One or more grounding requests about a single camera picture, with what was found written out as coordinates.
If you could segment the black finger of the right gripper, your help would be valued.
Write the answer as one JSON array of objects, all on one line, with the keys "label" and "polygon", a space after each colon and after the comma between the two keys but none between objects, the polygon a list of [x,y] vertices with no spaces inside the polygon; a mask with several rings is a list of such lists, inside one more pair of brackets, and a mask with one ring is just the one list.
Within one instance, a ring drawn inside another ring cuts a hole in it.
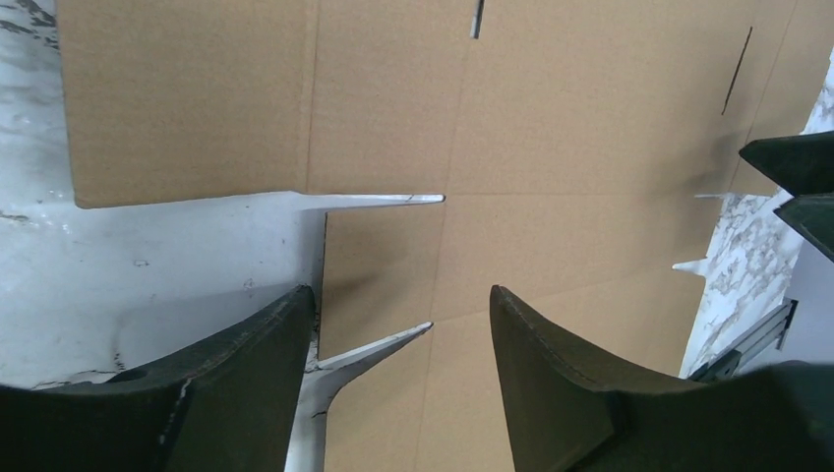
[{"label": "black finger of the right gripper", "polygon": [[754,140],[743,161],[794,197],[833,192],[833,132]]},{"label": "black finger of the right gripper", "polygon": [[774,210],[788,226],[833,261],[833,195],[794,197]]}]

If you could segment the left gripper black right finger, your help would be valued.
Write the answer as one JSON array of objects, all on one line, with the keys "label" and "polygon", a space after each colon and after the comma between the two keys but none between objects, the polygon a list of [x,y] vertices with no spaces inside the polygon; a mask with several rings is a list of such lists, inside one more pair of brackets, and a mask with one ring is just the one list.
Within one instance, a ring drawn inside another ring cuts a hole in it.
[{"label": "left gripper black right finger", "polygon": [[631,363],[500,285],[490,327],[518,471],[829,471],[833,369],[711,383]]}]

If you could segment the brown cardboard box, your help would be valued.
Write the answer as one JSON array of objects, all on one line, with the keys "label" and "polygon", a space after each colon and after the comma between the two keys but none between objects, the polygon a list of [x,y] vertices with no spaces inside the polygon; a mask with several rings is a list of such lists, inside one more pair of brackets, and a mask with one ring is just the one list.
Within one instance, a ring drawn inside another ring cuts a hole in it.
[{"label": "brown cardboard box", "polygon": [[708,193],[766,189],[749,140],[800,131],[829,1],[61,1],[83,208],[441,194],[332,212],[321,347],[433,328],[335,398],[329,471],[509,471],[489,329],[507,287],[675,375]]}]

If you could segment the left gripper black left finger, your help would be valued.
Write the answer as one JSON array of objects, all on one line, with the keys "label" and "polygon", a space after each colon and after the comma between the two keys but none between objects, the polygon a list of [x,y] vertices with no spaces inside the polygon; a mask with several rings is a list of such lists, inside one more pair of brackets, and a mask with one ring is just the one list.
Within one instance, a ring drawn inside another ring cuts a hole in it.
[{"label": "left gripper black left finger", "polygon": [[280,471],[315,320],[300,285],[104,383],[1,389],[5,471]]}]

